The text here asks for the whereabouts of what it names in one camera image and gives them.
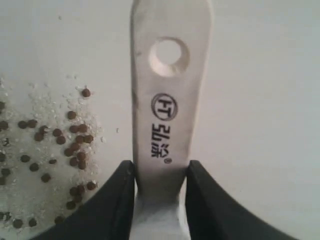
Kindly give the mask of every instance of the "small round seed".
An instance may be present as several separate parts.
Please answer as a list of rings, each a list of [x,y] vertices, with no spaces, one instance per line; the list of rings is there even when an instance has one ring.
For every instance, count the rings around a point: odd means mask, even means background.
[[[94,140],[94,136],[92,136],[92,135],[84,136],[83,140],[85,143],[90,144]]]
[[[56,143],[59,145],[63,145],[66,143],[66,138],[64,136],[58,136],[56,138]]]
[[[1,174],[4,177],[8,177],[11,174],[11,170],[9,168],[2,168],[1,169]]]
[[[78,189],[79,194],[83,194],[86,191],[85,186],[82,184],[76,186],[76,188]]]
[[[88,189],[88,190],[94,190],[95,188],[97,187],[97,185],[93,182],[93,181],[90,181],[90,182],[88,182],[87,184],[86,184],[86,188]]]
[[[3,101],[0,101],[0,110],[5,109],[6,104]]]
[[[78,159],[76,157],[72,157],[69,161],[70,166],[75,167],[78,165]]]
[[[3,152],[0,152],[0,163],[3,163],[6,160],[6,155]]]
[[[36,172],[39,170],[39,164],[34,162],[30,165],[29,169],[31,172]]]
[[[73,150],[73,151],[78,151],[80,149],[80,145],[76,142],[72,143],[70,145],[70,148]]]
[[[49,127],[46,125],[43,125],[39,127],[39,133],[42,135],[45,135],[47,132],[49,132]]]
[[[82,96],[84,96],[85,98],[88,98],[91,96],[91,92],[88,88],[83,89],[81,93],[82,93]]]
[[[29,220],[29,227],[33,228],[35,226],[37,226],[37,220],[35,218],[31,218]]]
[[[64,217],[64,216],[57,216],[57,217],[54,219],[54,223],[55,223],[55,224],[61,224],[64,220],[65,220],[65,217]]]
[[[22,220],[20,220],[20,219],[15,219],[15,220],[13,220],[13,223],[12,223],[12,225],[13,225],[13,227],[14,227],[15,229],[20,229],[23,224],[24,224],[24,223],[23,223]]]
[[[64,150],[64,155],[67,157],[71,157],[74,154],[74,151],[72,151],[71,148],[67,148],[66,150]]]
[[[50,159],[49,160],[49,164],[56,164],[57,163],[57,159]]]
[[[86,133],[88,131],[88,127],[85,124],[80,124],[79,125],[79,132],[80,133]]]
[[[29,162],[30,159],[31,159],[31,158],[30,158],[28,155],[22,155],[22,156],[20,157],[20,161],[23,162],[23,163]]]
[[[18,122],[18,127],[21,129],[26,129],[28,127],[28,123],[26,121]]]
[[[82,144],[82,143],[84,142],[84,137],[81,136],[81,135],[76,136],[75,141],[76,141],[76,143],[78,143],[78,144]]]
[[[71,195],[72,197],[78,195],[78,194],[79,194],[78,188],[75,187],[75,186],[72,187],[72,188],[70,188],[69,193],[70,193],[70,195]]]
[[[80,170],[85,170],[87,168],[87,163],[85,161],[79,161],[78,168]]]
[[[76,157],[79,159],[79,161],[84,161],[86,160],[86,154],[83,151],[80,151],[76,154]]]
[[[6,177],[0,176],[0,186],[6,185]]]
[[[55,130],[53,130],[52,135],[55,137],[59,137],[61,136],[62,131],[59,128],[56,128]]]
[[[0,131],[7,130],[9,128],[9,124],[7,121],[0,121]]]
[[[74,197],[73,197],[73,201],[75,202],[75,203],[81,203],[82,202],[82,196],[81,195],[75,195]]]
[[[76,208],[76,203],[74,201],[68,201],[65,206],[66,209],[73,210]]]
[[[38,123],[37,120],[31,119],[27,122],[27,125],[29,128],[34,129],[34,128],[36,128],[37,123]]]
[[[71,127],[69,127],[69,131],[73,134],[76,134],[79,131],[79,127],[76,125],[72,125]]]
[[[41,142],[43,139],[44,139],[44,135],[41,134],[40,132],[36,132],[36,133],[34,134],[34,140],[35,140],[36,142]]]
[[[47,183],[51,180],[51,176],[49,173],[45,173],[41,176],[41,181]]]
[[[69,120],[72,120],[72,119],[75,119],[75,118],[76,118],[77,114],[76,114],[76,112],[74,112],[74,111],[68,111],[68,113],[66,114],[66,116],[67,116],[67,118],[68,118]]]

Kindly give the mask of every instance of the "brown seed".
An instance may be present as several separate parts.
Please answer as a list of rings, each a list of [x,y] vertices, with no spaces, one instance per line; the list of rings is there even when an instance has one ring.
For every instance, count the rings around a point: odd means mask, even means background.
[[[73,134],[76,134],[79,131],[79,127],[76,125],[72,125],[71,127],[69,127],[69,131]]]
[[[82,144],[82,143],[84,142],[84,137],[81,136],[81,135],[76,136],[75,141],[76,141],[78,144]]]
[[[6,178],[4,176],[0,176],[0,186],[6,185]]]
[[[49,164],[56,164],[57,163],[57,159],[50,159],[49,160]]]
[[[22,155],[22,156],[20,157],[20,161],[23,162],[23,163],[29,162],[30,159],[31,159],[31,158],[30,158],[28,155]]]
[[[21,129],[26,129],[28,127],[28,123],[26,121],[18,122],[18,127]]]
[[[66,209],[73,210],[76,208],[76,203],[74,201],[68,201],[65,206]]]
[[[56,143],[59,145],[63,145],[66,143],[66,138],[64,136],[58,136],[56,138]]]
[[[81,93],[82,93],[82,96],[84,96],[85,98],[88,98],[91,96],[91,92],[88,88],[83,89]]]
[[[55,137],[59,137],[61,136],[62,131],[59,128],[56,128],[55,130],[53,130],[52,135]]]
[[[73,197],[73,201],[75,202],[75,203],[81,203],[82,202],[82,196],[81,195],[75,195],[74,197]]]
[[[87,163],[85,161],[79,161],[78,168],[80,170],[85,170],[87,168]]]
[[[44,139],[44,135],[41,134],[40,132],[36,132],[36,133],[34,134],[34,140],[35,140],[36,142],[41,142],[43,139]]]
[[[88,131],[88,127],[85,124],[80,124],[79,125],[79,132],[80,133],[86,133]]]
[[[71,148],[67,148],[66,150],[64,150],[64,155],[67,157],[71,157],[74,154],[74,151],[72,151]]]
[[[28,127],[29,128],[31,128],[31,129],[34,129],[36,126],[37,126],[37,120],[35,120],[35,119],[32,119],[32,120],[29,120],[28,122],[27,122],[27,124],[28,124]]]
[[[97,185],[93,182],[93,181],[90,181],[90,182],[88,182],[87,184],[86,184],[86,188],[88,189],[88,190],[94,190],[95,188],[97,187]]]
[[[68,118],[69,120],[72,120],[72,119],[75,119],[75,118],[76,118],[77,114],[76,114],[76,112],[74,112],[74,111],[68,111],[68,113],[66,114],[66,116],[67,116],[67,118]]]
[[[64,217],[64,216],[57,216],[57,217],[54,219],[54,223],[55,223],[55,224],[61,224],[64,220],[65,220],[65,217]]]
[[[0,110],[5,109],[6,104],[3,101],[0,101]]]
[[[6,155],[3,152],[0,152],[0,163],[3,163],[6,160]]]
[[[83,194],[86,191],[85,186],[82,184],[78,185],[76,188],[78,189],[79,194]]]
[[[0,121],[0,131],[7,130],[9,128],[9,124],[7,121]]]
[[[46,125],[43,125],[41,127],[39,127],[39,133],[42,135],[45,135],[47,132],[49,132],[49,128]]]
[[[70,195],[71,195],[72,197],[78,195],[78,194],[79,194],[78,188],[75,187],[75,186],[72,187],[72,188],[70,188],[69,193],[70,193]]]
[[[86,160],[86,154],[83,151],[80,151],[76,154],[76,157],[79,159],[79,161],[84,161]]]
[[[84,136],[83,140],[85,143],[90,144],[94,140],[94,136],[92,136],[92,135]]]
[[[70,145],[70,148],[73,150],[73,151],[78,151],[80,149],[80,145],[76,142],[72,143]]]
[[[39,170],[39,164],[34,162],[30,165],[29,169],[31,172],[36,172]]]
[[[11,174],[11,170],[9,168],[2,168],[1,169],[1,174],[4,177],[8,177]]]
[[[72,157],[69,161],[70,166],[75,167],[78,165],[78,159],[76,157]]]
[[[37,226],[37,220],[34,219],[34,218],[31,218],[31,219],[29,220],[29,227],[33,228],[33,227],[35,227],[35,226]]]
[[[49,173],[45,173],[41,176],[41,181],[47,183],[51,180],[51,176]]]
[[[20,229],[23,224],[24,224],[24,223],[23,223],[22,220],[20,220],[20,219],[15,219],[15,220],[13,220],[13,223],[12,223],[12,225],[13,225],[13,227],[14,227],[15,229]]]

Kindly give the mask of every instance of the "spilled sugar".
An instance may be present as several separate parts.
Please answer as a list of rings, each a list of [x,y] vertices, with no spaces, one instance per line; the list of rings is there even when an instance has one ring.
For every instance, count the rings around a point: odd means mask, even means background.
[[[30,238],[54,225],[55,217],[69,216],[74,211],[67,210],[66,203],[72,200],[69,190],[78,184],[86,184],[97,178],[99,167],[95,161],[97,142],[106,140],[99,135],[102,128],[97,122],[97,116],[90,111],[90,98],[84,99],[79,92],[65,95],[57,104],[51,97],[50,86],[40,89],[36,84],[30,84],[28,95],[32,111],[21,114],[17,105],[10,101],[14,93],[12,86],[7,86],[4,79],[0,82],[0,101],[5,102],[6,108],[0,115],[0,120],[9,122],[9,129],[0,132],[0,151],[6,154],[6,161],[0,163],[1,168],[10,168],[12,174],[7,177],[5,186],[0,186],[0,212],[10,212],[9,221],[0,221],[0,238],[13,234],[19,239]],[[77,117],[68,120],[66,113],[75,111]],[[17,123],[21,120],[36,119],[35,129],[19,129]],[[83,144],[82,151],[87,154],[87,168],[79,170],[69,166],[70,157],[65,157],[63,151],[72,143],[76,134],[68,131],[70,125],[85,123],[88,133],[94,136],[91,144]],[[41,142],[35,142],[33,136],[42,125],[49,127],[49,132]],[[64,145],[57,145],[52,135],[55,128],[62,130],[66,137]],[[20,156],[26,154],[31,157],[30,162],[22,163]],[[49,164],[50,159],[57,159],[56,164]],[[39,164],[37,172],[31,172],[29,166]],[[41,182],[41,175],[49,173],[52,177],[48,183]],[[83,202],[88,200],[84,195]],[[29,228],[28,221],[36,218],[37,226]],[[21,219],[23,227],[19,230],[12,227],[14,219]]]

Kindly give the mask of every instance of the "circular logo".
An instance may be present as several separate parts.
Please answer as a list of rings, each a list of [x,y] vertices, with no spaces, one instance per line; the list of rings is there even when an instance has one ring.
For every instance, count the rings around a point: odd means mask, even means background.
[[[151,102],[153,114],[162,121],[171,121],[178,113],[176,100],[165,93],[159,93],[154,96]]]

